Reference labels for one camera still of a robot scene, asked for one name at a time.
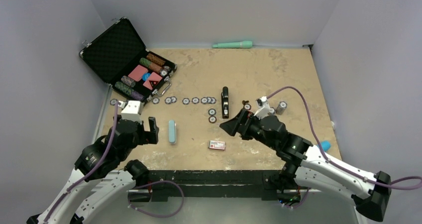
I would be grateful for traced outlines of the poker chip stack upright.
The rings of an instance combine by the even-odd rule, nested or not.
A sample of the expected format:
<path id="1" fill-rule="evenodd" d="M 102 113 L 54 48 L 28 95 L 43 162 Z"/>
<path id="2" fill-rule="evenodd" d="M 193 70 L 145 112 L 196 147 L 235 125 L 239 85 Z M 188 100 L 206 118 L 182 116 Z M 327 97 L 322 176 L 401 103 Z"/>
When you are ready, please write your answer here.
<path id="1" fill-rule="evenodd" d="M 282 115 L 287 109 L 287 103 L 285 101 L 280 101 L 275 109 L 277 115 Z"/>

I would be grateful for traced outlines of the brown chip stack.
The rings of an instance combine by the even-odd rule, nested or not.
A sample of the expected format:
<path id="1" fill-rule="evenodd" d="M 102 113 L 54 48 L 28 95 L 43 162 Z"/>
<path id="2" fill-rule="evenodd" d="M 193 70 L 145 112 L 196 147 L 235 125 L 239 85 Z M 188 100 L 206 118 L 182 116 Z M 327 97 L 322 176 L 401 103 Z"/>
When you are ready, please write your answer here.
<path id="1" fill-rule="evenodd" d="M 243 100 L 242 101 L 242 104 L 243 104 L 243 108 L 244 109 L 246 109 L 246 110 L 251 110 L 251 104 L 250 104 L 250 102 L 248 101 L 248 100 Z"/>

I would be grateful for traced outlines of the black stapler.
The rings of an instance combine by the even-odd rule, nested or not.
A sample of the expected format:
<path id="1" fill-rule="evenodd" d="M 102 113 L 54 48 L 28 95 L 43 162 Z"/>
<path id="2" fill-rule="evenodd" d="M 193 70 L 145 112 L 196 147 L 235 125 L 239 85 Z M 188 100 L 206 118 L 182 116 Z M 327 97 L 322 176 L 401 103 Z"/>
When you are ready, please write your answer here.
<path id="1" fill-rule="evenodd" d="M 222 118 L 229 118 L 229 93 L 228 87 L 224 86 L 221 92 L 221 109 L 222 109 Z"/>

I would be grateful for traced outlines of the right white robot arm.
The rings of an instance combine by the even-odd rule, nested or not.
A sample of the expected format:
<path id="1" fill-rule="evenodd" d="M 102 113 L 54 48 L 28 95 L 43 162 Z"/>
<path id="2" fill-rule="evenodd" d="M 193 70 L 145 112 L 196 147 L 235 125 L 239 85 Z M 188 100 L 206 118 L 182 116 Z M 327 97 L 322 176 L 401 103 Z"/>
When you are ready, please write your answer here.
<path id="1" fill-rule="evenodd" d="M 316 144 L 287 131 L 275 115 L 269 115 L 266 97 L 257 100 L 260 109 L 251 112 L 242 108 L 219 127 L 228 135 L 243 140 L 255 139 L 276 152 L 285 162 L 280 183 L 287 188 L 295 184 L 330 192 L 355 206 L 366 218 L 382 222 L 391 195 L 387 186 L 391 177 L 383 171 L 368 172 L 353 167 L 329 154 Z"/>

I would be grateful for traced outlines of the blue dealer button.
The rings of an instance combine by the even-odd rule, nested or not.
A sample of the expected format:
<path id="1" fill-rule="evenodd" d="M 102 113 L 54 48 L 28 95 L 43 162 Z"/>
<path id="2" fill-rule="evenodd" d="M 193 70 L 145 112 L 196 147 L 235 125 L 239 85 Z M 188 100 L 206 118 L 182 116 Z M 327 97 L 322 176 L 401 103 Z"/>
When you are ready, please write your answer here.
<path id="1" fill-rule="evenodd" d="M 142 76 L 142 80 L 144 80 L 144 81 L 147 81 L 148 80 L 148 78 L 150 77 L 150 73 L 145 73 L 145 74 L 143 74 L 143 76 Z"/>

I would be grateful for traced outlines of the blue marker pen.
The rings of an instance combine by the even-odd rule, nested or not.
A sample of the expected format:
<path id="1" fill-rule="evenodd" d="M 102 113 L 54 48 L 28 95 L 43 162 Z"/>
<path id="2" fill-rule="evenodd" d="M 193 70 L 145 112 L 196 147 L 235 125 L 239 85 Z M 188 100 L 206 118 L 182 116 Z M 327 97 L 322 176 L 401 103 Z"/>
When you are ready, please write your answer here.
<path id="1" fill-rule="evenodd" d="M 331 148 L 331 143 L 327 140 L 321 141 L 320 144 L 324 152 L 328 152 L 329 149 Z"/>

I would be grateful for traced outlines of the poker chip lower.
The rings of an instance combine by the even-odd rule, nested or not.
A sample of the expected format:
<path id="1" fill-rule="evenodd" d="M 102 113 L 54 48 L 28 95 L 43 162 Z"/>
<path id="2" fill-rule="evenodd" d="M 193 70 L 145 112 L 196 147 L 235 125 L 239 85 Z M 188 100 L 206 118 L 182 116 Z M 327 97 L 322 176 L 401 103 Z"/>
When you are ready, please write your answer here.
<path id="1" fill-rule="evenodd" d="M 209 120 L 209 123 L 216 123 L 216 117 L 215 116 L 210 116 L 209 118 L 208 118 L 208 120 Z"/>

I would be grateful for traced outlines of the red card deck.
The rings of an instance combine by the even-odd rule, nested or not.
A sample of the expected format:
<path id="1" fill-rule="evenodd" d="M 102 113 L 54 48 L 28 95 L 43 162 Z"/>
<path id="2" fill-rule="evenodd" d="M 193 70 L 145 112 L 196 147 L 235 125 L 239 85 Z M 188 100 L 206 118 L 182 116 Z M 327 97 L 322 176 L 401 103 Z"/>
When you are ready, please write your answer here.
<path id="1" fill-rule="evenodd" d="M 127 76 L 134 80 L 135 82 L 139 82 L 142 80 L 144 74 L 148 73 L 148 69 L 142 65 L 137 65 Z"/>
<path id="2" fill-rule="evenodd" d="M 159 82 L 162 80 L 162 76 L 159 74 L 152 72 L 150 73 L 150 77 L 147 81 L 144 81 L 143 86 L 148 88 L 149 90 L 153 90 Z"/>

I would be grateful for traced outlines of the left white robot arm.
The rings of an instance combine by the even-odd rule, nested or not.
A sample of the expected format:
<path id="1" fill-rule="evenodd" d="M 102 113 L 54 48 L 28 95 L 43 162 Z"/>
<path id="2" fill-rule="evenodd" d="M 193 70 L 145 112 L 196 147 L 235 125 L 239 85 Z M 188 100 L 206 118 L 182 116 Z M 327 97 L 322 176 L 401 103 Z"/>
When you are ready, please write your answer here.
<path id="1" fill-rule="evenodd" d="M 157 144 L 159 129 L 149 117 L 146 131 L 140 114 L 144 104 L 128 101 L 121 113 L 115 113 L 108 134 L 85 147 L 63 189 L 42 213 L 28 218 L 28 224 L 86 224 L 101 206 L 133 185 L 137 189 L 148 184 L 149 171 L 140 161 L 130 161 L 110 184 L 90 194 L 107 175 L 125 161 L 131 151 L 141 145 Z"/>

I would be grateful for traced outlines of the black poker chip case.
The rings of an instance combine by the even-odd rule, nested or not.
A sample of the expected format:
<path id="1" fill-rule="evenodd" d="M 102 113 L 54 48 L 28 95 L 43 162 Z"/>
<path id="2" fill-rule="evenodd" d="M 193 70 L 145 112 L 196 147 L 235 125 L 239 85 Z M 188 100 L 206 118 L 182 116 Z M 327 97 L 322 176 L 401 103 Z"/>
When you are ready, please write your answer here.
<path id="1" fill-rule="evenodd" d="M 100 36 L 86 45 L 79 53 L 82 60 L 116 92 L 130 100 L 147 103 L 162 96 L 161 88 L 168 90 L 170 79 L 177 65 L 146 48 L 130 20 L 122 17 Z M 144 81 L 135 82 L 127 75 L 137 66 L 146 67 L 149 73 L 162 76 L 153 90 L 143 86 Z"/>

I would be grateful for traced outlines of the red staple box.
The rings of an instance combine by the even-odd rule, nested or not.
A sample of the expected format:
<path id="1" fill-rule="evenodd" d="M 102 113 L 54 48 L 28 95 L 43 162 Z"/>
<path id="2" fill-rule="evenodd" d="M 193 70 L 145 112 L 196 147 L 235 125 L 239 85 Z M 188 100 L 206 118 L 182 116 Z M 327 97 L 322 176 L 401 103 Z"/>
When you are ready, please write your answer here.
<path id="1" fill-rule="evenodd" d="M 217 140 L 210 140 L 209 144 L 208 144 L 208 149 L 225 150 L 225 142 L 224 141 L 217 141 Z"/>

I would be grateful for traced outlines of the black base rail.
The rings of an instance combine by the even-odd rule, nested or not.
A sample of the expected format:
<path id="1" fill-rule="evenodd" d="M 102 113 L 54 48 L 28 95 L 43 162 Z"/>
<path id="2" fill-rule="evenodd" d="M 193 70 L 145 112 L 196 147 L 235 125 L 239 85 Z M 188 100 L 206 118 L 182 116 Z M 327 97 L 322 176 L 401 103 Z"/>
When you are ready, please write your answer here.
<path id="1" fill-rule="evenodd" d="M 153 202 L 170 197 L 260 198 L 263 201 L 299 201 L 305 186 L 280 170 L 152 170 L 135 180 Z"/>

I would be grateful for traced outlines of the poker chip on table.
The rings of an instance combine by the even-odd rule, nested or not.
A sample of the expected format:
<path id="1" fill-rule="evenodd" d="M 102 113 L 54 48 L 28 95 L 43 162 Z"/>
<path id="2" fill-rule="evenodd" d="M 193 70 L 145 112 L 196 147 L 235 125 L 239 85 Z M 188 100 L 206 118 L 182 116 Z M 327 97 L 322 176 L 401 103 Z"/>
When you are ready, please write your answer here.
<path id="1" fill-rule="evenodd" d="M 216 110 L 215 110 L 215 109 L 209 109 L 209 110 L 208 110 L 208 114 L 209 114 L 210 116 L 215 116 L 215 115 L 216 115 Z"/>

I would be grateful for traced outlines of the green marker pen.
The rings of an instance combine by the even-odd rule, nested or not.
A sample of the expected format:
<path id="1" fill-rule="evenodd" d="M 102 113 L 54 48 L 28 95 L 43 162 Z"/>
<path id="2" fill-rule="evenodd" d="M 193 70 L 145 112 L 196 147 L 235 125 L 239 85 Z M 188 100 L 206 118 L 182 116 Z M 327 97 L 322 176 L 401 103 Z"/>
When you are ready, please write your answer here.
<path id="1" fill-rule="evenodd" d="M 250 49 L 253 47 L 253 42 L 249 40 L 239 42 L 225 42 L 213 44 L 214 49 Z"/>

